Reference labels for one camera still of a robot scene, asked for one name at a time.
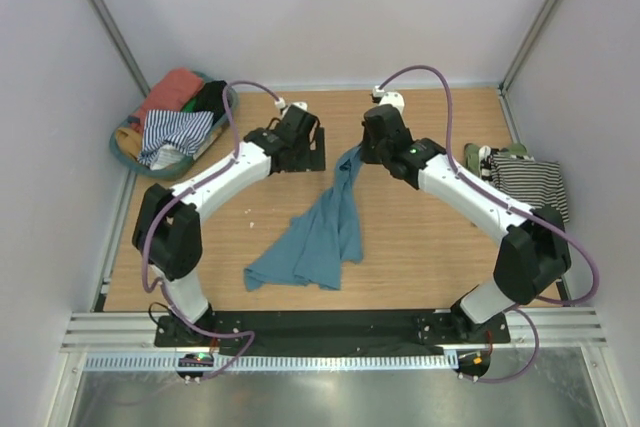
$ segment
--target laundry basket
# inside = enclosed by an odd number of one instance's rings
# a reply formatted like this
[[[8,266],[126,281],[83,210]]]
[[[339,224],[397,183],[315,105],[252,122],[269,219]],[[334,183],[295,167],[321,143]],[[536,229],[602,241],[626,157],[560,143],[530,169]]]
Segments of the laundry basket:
[[[211,77],[207,76],[206,74],[203,74],[202,72],[193,71],[193,73],[196,74],[205,82],[212,82],[214,80]],[[238,94],[232,88],[227,89],[227,99],[229,101],[229,106],[233,111],[238,106]],[[109,150],[116,157],[116,159],[118,159],[122,164],[124,164],[127,168],[134,171],[136,174],[144,175],[146,177],[152,177],[156,179],[175,180],[182,177],[184,174],[186,174],[189,171],[189,169],[191,169],[191,167],[193,166],[195,161],[198,159],[198,157],[200,157],[211,146],[211,144],[213,144],[214,140],[216,139],[216,136],[219,133],[218,131],[222,127],[224,127],[225,124],[227,124],[228,122],[229,122],[229,119],[227,114],[225,113],[222,117],[220,117],[213,123],[213,125],[211,126],[211,129],[209,129],[209,132],[207,134],[207,139],[203,142],[203,144],[200,146],[198,151],[195,154],[193,154],[193,156],[185,157],[179,162],[172,164],[164,169],[151,170],[146,165],[142,165],[139,162],[132,159],[131,157],[129,157],[128,155],[124,154],[120,150],[120,147],[118,147],[118,143],[116,142],[115,131],[111,135],[111,139],[109,139]],[[128,120],[125,120],[124,122],[122,122],[119,127],[129,127]]]

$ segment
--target teal cloth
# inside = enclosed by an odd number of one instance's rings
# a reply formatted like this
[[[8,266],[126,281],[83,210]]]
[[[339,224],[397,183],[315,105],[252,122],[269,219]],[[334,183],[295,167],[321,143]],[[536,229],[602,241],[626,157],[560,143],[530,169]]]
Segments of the teal cloth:
[[[342,262],[361,262],[362,234],[353,198],[353,183],[362,161],[360,146],[340,157],[333,187],[300,217],[258,260],[244,270],[247,290],[265,283],[318,284],[340,290]]]

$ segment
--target red clothing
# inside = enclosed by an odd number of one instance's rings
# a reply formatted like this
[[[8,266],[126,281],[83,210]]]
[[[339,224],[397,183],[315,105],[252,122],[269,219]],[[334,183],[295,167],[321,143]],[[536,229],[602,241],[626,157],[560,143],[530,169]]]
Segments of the red clothing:
[[[170,71],[149,92],[138,110],[131,116],[131,128],[142,134],[147,112],[150,110],[173,110],[180,112],[191,98],[202,89],[204,80],[188,69]]]

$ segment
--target striped shirt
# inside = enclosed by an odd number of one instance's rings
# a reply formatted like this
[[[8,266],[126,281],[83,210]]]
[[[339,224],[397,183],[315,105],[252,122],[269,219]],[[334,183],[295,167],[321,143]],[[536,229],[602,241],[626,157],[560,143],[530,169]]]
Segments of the striped shirt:
[[[495,187],[514,199],[540,208],[551,205],[569,222],[569,207],[560,164],[517,159],[495,154],[491,160],[491,177]]]
[[[193,156],[207,139],[212,124],[212,112],[150,110],[144,125],[138,162],[152,165],[164,145],[175,148],[185,156]]]
[[[512,154],[510,152],[505,152],[502,149],[495,149],[487,145],[480,147],[480,151],[478,153],[480,160],[480,178],[494,187],[495,182],[493,181],[493,174],[491,173],[491,164],[493,163],[493,157],[495,155],[509,156],[512,159],[535,160],[530,155]]]

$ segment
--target white wall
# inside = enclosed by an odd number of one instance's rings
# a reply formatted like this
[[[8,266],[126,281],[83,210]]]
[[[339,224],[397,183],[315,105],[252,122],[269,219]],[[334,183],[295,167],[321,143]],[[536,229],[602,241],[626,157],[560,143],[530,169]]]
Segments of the white wall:
[[[594,304],[634,398],[640,389],[639,79],[640,0],[564,0],[510,92],[527,146],[537,157],[562,162],[569,230],[599,261],[602,287]],[[580,295],[590,276],[573,258],[569,287]]]
[[[106,0],[140,68],[278,86],[371,85],[413,63],[502,80],[542,0]],[[403,78],[413,83],[424,76]]]
[[[42,425],[72,310],[89,307],[141,100],[86,0],[0,0],[0,424]]]

